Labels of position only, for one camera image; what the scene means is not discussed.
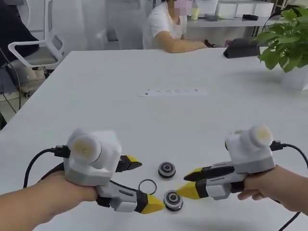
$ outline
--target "chair armrest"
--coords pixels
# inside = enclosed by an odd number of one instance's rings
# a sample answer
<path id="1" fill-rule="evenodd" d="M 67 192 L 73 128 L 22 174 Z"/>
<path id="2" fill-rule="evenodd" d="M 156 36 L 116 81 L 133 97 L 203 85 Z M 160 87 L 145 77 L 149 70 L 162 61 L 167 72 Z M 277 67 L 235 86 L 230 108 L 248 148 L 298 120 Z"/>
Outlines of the chair armrest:
<path id="1" fill-rule="evenodd" d="M 21 54 L 15 49 L 15 46 L 29 46 L 29 45 L 41 45 L 41 44 L 46 44 L 46 42 L 44 40 L 42 40 L 42 41 L 27 41 L 27 42 L 12 42 L 11 44 L 9 44 L 8 48 L 9 48 L 9 51 L 11 53 L 13 53 L 13 55 L 15 55 L 16 58 L 19 59 L 19 61 L 21 61 L 25 66 L 33 68 L 33 67 L 36 67 L 36 66 L 28 63 L 24 59 L 24 57 L 21 56 Z"/>

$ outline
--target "white pot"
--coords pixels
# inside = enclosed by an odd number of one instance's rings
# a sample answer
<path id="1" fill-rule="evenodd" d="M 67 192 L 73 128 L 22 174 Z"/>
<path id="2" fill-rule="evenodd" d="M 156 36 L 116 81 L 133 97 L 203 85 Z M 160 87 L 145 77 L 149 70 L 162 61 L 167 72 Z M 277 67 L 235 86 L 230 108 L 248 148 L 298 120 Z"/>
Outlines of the white pot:
<path id="1" fill-rule="evenodd" d="M 282 86 L 290 90 L 308 90 L 308 65 L 285 73 Z"/>

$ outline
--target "white shirt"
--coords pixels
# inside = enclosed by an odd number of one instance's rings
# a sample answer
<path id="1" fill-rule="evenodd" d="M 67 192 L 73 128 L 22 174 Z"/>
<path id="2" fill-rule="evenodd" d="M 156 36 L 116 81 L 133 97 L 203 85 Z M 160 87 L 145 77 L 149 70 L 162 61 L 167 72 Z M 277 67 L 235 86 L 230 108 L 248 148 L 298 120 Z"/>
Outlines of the white shirt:
<path id="1" fill-rule="evenodd" d="M 173 39 L 181 39 L 186 34 L 187 16 L 180 16 L 179 25 L 174 23 L 169 15 L 166 2 L 155 7 L 148 17 L 148 21 L 143 29 L 143 49 L 159 49 L 155 40 L 158 33 L 167 31 Z"/>

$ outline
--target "potted plant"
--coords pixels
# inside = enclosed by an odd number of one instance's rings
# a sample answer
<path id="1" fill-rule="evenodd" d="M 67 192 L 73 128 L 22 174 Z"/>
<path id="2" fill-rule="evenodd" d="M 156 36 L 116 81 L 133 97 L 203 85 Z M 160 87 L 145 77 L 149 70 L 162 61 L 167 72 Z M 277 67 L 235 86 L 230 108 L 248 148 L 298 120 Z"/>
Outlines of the potted plant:
<path id="1" fill-rule="evenodd" d="M 256 40 L 268 46 L 258 57 L 269 70 L 279 65 L 286 73 L 282 85 L 290 89 L 308 87 L 308 9 L 282 12 L 282 21 L 269 26 Z"/>

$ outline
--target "yellow bottle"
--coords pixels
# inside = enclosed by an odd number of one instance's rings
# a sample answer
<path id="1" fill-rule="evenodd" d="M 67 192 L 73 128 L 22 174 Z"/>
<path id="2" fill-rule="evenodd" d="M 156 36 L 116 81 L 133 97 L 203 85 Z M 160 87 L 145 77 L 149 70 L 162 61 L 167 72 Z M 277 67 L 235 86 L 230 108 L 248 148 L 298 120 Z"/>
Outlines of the yellow bottle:
<path id="1" fill-rule="evenodd" d="M 192 16 L 191 16 L 191 19 L 192 20 L 198 20 L 198 16 L 199 16 L 199 8 L 193 8 L 192 9 Z"/>

